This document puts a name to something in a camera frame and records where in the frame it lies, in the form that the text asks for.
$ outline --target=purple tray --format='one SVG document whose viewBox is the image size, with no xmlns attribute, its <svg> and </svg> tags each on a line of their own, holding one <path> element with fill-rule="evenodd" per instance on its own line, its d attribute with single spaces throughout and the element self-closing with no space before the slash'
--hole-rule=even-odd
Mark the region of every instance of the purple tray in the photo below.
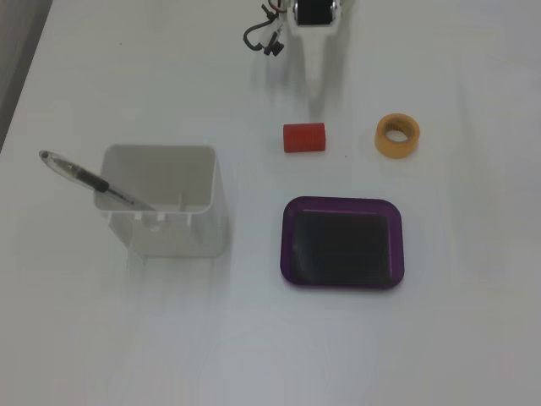
<svg viewBox="0 0 541 406">
<path fill-rule="evenodd" d="M 284 210 L 280 268 L 296 285 L 394 288 L 404 277 L 400 212 L 385 200 L 298 197 Z"/>
</svg>

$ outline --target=pen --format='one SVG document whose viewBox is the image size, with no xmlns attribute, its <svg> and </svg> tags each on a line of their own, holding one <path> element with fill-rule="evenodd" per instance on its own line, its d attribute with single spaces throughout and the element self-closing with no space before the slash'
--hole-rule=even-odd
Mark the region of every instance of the pen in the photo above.
<svg viewBox="0 0 541 406">
<path fill-rule="evenodd" d="M 70 162 L 66 158 L 50 151 L 40 151 L 41 160 L 54 172 L 65 177 L 76 184 L 93 189 L 96 192 L 103 193 L 106 196 L 122 203 L 134 211 L 156 211 L 152 206 L 147 205 L 141 200 L 122 192 L 120 189 L 112 186 L 106 180 L 100 178 L 94 173 L 87 171 L 83 167 Z"/>
</svg>

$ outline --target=white plastic container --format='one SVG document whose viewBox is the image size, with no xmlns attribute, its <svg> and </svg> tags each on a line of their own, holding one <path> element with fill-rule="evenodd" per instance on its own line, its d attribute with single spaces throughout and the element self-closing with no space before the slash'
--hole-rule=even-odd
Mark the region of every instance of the white plastic container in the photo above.
<svg viewBox="0 0 541 406">
<path fill-rule="evenodd" d="M 101 176 L 156 211 L 130 211 L 94 193 L 124 245 L 141 257 L 216 257 L 227 241 L 220 168 L 209 146 L 113 145 Z"/>
</svg>

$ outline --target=yellow tape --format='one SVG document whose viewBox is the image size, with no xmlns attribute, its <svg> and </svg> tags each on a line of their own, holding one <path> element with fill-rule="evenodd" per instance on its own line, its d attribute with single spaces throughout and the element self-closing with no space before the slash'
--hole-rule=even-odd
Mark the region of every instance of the yellow tape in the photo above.
<svg viewBox="0 0 541 406">
<path fill-rule="evenodd" d="M 404 133 L 407 140 L 402 142 L 389 140 L 386 134 L 393 130 Z M 413 118 L 406 114 L 389 114 L 378 124 L 375 132 L 375 147 L 389 158 L 405 158 L 417 148 L 420 135 L 421 130 Z"/>
</svg>

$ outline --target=white surface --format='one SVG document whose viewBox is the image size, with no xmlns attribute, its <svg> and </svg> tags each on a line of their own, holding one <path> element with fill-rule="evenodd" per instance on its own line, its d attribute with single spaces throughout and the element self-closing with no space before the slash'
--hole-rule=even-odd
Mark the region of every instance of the white surface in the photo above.
<svg viewBox="0 0 541 406">
<path fill-rule="evenodd" d="M 310 120 L 303 65 L 298 45 L 288 65 L 245 48 L 258 7 L 54 2 L 0 155 L 0 403 L 538 403 L 541 3 L 359 0 L 329 50 L 318 155 L 281 150 L 282 125 Z M 374 148 L 390 112 L 421 127 L 404 161 Z M 114 143 L 213 145 L 230 250 L 127 272 L 91 194 L 37 155 L 98 168 Z M 395 204 L 402 285 L 287 285 L 299 195 Z"/>
</svg>

